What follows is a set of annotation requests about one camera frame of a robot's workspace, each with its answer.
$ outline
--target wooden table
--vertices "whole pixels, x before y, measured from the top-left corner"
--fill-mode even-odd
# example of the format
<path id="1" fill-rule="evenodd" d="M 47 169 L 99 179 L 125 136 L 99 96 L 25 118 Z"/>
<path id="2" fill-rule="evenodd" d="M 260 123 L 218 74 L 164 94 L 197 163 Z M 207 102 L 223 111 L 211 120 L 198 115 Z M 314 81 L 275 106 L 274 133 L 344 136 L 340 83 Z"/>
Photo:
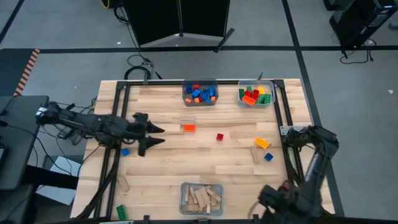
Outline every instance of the wooden table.
<path id="1" fill-rule="evenodd" d="M 299 79 L 286 79 L 285 89 L 294 125 L 311 124 L 303 88 Z M 117 81 L 102 81 L 95 107 L 96 114 L 111 114 Z M 165 133 L 152 134 L 166 142 L 150 148 L 145 157 L 137 155 L 137 144 L 126 146 L 130 155 L 121 156 L 118 175 L 124 175 L 130 191 L 124 193 L 116 186 L 112 219 L 117 220 L 116 207 L 123 204 L 131 220 L 190 219 L 178 210 L 180 185 L 183 182 L 221 184 L 224 187 L 223 219 L 247 218 L 250 206 L 256 201 L 265 184 L 277 188 L 287 179 L 274 105 L 266 109 L 240 108 L 237 104 L 236 85 L 219 85 L 220 97 L 215 106 L 186 107 L 181 97 L 181 86 L 134 86 L 130 90 L 127 118 L 135 112 L 148 113 L 150 120 L 165 129 Z M 286 125 L 282 100 L 279 104 Z M 118 115 L 124 93 L 119 99 Z M 181 116 L 194 116 L 197 131 L 185 133 L 180 127 Z M 217 133 L 224 134 L 216 141 Z M 260 137 L 271 146 L 256 149 L 260 161 L 255 164 L 250 148 Z M 88 141 L 85 156 L 97 147 Z M 267 162 L 269 152 L 274 158 Z M 109 164 L 112 164 L 111 153 Z M 300 153 L 304 172 L 313 155 L 313 149 L 303 148 Z M 71 217 L 77 216 L 98 189 L 104 149 L 98 149 L 81 168 Z M 105 215 L 109 192 L 106 191 L 101 207 Z M 323 206 L 334 213 L 331 196 L 325 181 L 322 188 Z M 254 213 L 260 214 L 259 205 Z"/>

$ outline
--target yellow lego brick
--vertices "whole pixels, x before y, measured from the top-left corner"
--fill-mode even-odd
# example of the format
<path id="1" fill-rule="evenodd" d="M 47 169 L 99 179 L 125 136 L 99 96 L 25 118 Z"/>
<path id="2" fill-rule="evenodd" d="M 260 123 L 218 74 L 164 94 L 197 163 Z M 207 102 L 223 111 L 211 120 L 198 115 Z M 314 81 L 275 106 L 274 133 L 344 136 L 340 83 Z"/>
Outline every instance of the yellow lego brick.
<path id="1" fill-rule="evenodd" d="M 260 94 L 266 94 L 263 87 L 259 87 L 259 95 Z"/>
<path id="2" fill-rule="evenodd" d="M 254 140 L 254 143 L 256 143 L 256 145 L 262 147 L 263 149 L 266 149 L 269 145 L 269 143 L 261 138 L 256 138 L 256 140 Z"/>

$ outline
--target concrete floor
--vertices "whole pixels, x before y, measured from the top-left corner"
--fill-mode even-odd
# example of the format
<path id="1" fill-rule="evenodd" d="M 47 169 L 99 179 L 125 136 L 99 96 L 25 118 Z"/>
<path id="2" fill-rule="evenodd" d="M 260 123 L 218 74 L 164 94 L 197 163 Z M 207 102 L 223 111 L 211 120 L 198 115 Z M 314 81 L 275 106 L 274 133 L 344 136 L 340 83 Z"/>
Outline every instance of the concrete floor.
<path id="1" fill-rule="evenodd" d="M 16 0 L 0 1 L 0 28 Z M 331 12 L 321 0 L 288 0 L 301 46 L 334 46 L 328 23 Z M 395 14 L 390 21 L 398 20 Z M 372 38 L 379 45 L 398 45 L 398 31 L 387 21 Z M 227 45 L 292 46 L 280 0 L 231 0 L 228 27 L 236 32 Z M 214 41 L 178 39 L 153 46 L 214 45 Z M 126 26 L 97 0 L 25 1 L 0 43 L 0 48 L 78 49 L 133 47 Z M 343 65 L 340 51 L 303 52 L 320 118 L 338 135 L 340 150 L 333 160 L 338 190 L 347 217 L 398 220 L 398 167 L 394 159 L 398 124 L 398 52 L 372 52 L 374 61 Z M 51 100 L 86 106 L 101 80 L 122 79 L 129 53 L 40 54 L 25 95 L 48 95 Z M 301 78 L 294 51 L 223 51 L 143 53 L 164 78 Z M 362 60 L 356 52 L 350 60 Z M 135 73 L 131 78 L 141 78 Z M 61 155 L 55 141 L 40 135 L 50 155 Z M 83 155 L 84 143 L 72 147 L 60 141 L 68 155 Z M 39 150 L 40 161 L 43 153 Z M 39 212 L 38 222 L 55 218 Z"/>

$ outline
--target plastic bin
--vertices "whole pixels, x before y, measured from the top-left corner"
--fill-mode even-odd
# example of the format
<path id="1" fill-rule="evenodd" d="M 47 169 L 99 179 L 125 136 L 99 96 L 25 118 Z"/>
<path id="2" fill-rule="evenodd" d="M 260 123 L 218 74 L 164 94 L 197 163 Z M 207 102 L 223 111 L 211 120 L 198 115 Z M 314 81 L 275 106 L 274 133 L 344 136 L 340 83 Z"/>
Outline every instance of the plastic bin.
<path id="1" fill-rule="evenodd" d="M 188 203 L 184 200 L 185 196 L 185 191 L 189 191 L 189 187 L 193 187 L 194 190 L 198 190 L 200 187 L 206 187 L 206 186 L 211 186 L 211 189 L 221 197 L 221 206 L 220 210 L 211 210 L 210 213 L 206 212 L 186 212 L 182 210 L 182 207 L 184 205 L 187 205 Z M 204 216 L 221 216 L 224 212 L 224 189 L 221 184 L 193 184 L 193 183 L 188 183 L 184 182 L 181 185 L 181 191 L 180 191 L 180 213 L 182 215 L 204 215 Z"/>
<path id="2" fill-rule="evenodd" d="M 194 102 L 192 94 L 187 93 L 187 86 L 193 86 L 193 85 L 199 85 L 199 90 L 201 90 L 201 92 L 203 92 L 203 90 L 209 89 L 210 86 L 213 86 L 215 89 L 216 100 L 210 101 L 209 103 Z M 187 98 L 191 100 L 190 103 L 185 101 L 185 99 Z M 182 82 L 182 100 L 184 101 L 185 106 L 213 106 L 216 104 L 217 99 L 218 99 L 218 85 L 217 85 L 217 80 L 214 78 L 202 79 L 202 80 L 184 80 Z"/>
<path id="3" fill-rule="evenodd" d="M 269 103 L 256 103 L 253 106 L 250 106 L 243 102 L 239 98 L 239 89 L 243 89 L 246 91 L 246 88 L 248 86 L 251 86 L 253 90 L 258 90 L 259 87 L 263 87 L 266 94 L 271 95 L 271 101 Z M 238 105 L 242 107 L 247 107 L 247 108 L 265 108 L 268 105 L 271 105 L 275 102 L 275 86 L 274 83 L 268 80 L 240 80 L 238 82 Z"/>

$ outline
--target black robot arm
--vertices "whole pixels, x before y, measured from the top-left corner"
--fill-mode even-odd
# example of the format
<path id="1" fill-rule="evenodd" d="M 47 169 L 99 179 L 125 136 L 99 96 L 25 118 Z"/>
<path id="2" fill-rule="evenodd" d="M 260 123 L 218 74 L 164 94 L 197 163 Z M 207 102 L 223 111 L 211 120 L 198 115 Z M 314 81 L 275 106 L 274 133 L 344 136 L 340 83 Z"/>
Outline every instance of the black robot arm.
<path id="1" fill-rule="evenodd" d="M 148 114 L 136 113 L 133 118 L 134 122 L 130 123 L 113 115 L 80 114 L 62 109 L 55 102 L 40 107 L 36 112 L 38 124 L 62 124 L 79 130 L 84 138 L 95 138 L 100 145 L 108 148 L 115 148 L 119 142 L 132 144 L 138 141 L 138 154 L 145 156 L 148 148 L 164 142 L 164 139 L 147 137 L 146 133 L 162 133 L 164 130 L 153 125 L 148 120 Z"/>
<path id="2" fill-rule="evenodd" d="M 318 126 L 308 126 L 301 131 L 291 128 L 283 141 L 298 148 L 307 144 L 315 146 L 315 153 L 308 167 L 305 182 L 296 187 L 285 181 L 278 190 L 266 185 L 259 196 L 259 203 L 267 207 L 262 217 L 264 223 L 307 223 L 321 215 L 320 189 L 326 168 L 338 150 L 336 135 Z"/>

